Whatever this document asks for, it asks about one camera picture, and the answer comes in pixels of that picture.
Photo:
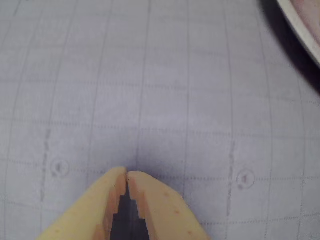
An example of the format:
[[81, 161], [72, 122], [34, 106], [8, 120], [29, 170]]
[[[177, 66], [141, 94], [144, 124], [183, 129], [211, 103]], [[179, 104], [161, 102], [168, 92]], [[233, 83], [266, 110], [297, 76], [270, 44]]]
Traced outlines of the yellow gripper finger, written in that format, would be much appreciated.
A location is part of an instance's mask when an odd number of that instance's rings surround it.
[[127, 169], [114, 167], [94, 182], [38, 240], [109, 240], [120, 198], [126, 194]]
[[141, 171], [127, 174], [129, 195], [136, 201], [139, 218], [144, 219], [151, 240], [208, 240], [182, 196]]

